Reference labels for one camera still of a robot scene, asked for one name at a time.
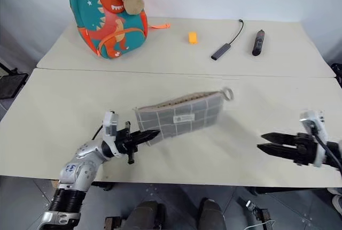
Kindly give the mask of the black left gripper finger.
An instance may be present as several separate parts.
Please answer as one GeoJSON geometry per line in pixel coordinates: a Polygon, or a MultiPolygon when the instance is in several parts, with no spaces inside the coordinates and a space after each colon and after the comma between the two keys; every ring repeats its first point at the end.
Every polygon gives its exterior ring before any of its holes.
{"type": "Polygon", "coordinates": [[[146,130],[146,131],[137,131],[135,133],[136,141],[150,141],[153,140],[158,134],[160,130],[146,130]]]}
{"type": "Polygon", "coordinates": [[[159,142],[159,137],[156,136],[153,139],[144,138],[144,139],[138,140],[138,142],[139,142],[139,144],[146,144],[148,146],[152,146],[152,145],[155,145],[159,142]]]}

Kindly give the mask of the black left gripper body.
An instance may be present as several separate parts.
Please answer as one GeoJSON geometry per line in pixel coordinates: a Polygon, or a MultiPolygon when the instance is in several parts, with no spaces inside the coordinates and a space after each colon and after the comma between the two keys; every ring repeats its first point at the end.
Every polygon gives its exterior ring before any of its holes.
{"type": "Polygon", "coordinates": [[[135,162],[135,153],[138,152],[138,131],[130,132],[130,121],[126,121],[125,128],[117,132],[115,145],[119,153],[128,156],[128,164],[135,162]]]}

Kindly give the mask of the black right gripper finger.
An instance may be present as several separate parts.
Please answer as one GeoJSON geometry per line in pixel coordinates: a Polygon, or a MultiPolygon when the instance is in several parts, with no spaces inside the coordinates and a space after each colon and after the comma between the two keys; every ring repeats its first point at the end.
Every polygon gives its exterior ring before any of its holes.
{"type": "Polygon", "coordinates": [[[266,143],[258,144],[257,147],[268,155],[294,160],[297,155],[295,148],[289,148],[281,144],[266,143]]]}
{"type": "Polygon", "coordinates": [[[281,145],[295,145],[296,136],[283,133],[266,133],[261,137],[271,143],[281,145]]]}

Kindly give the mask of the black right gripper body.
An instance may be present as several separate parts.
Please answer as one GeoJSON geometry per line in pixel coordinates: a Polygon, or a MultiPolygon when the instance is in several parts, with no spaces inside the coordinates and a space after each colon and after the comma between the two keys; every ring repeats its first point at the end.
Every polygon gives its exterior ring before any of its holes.
{"type": "Polygon", "coordinates": [[[316,158],[317,143],[312,135],[298,133],[294,138],[296,155],[293,160],[297,165],[313,164],[316,158]]]}

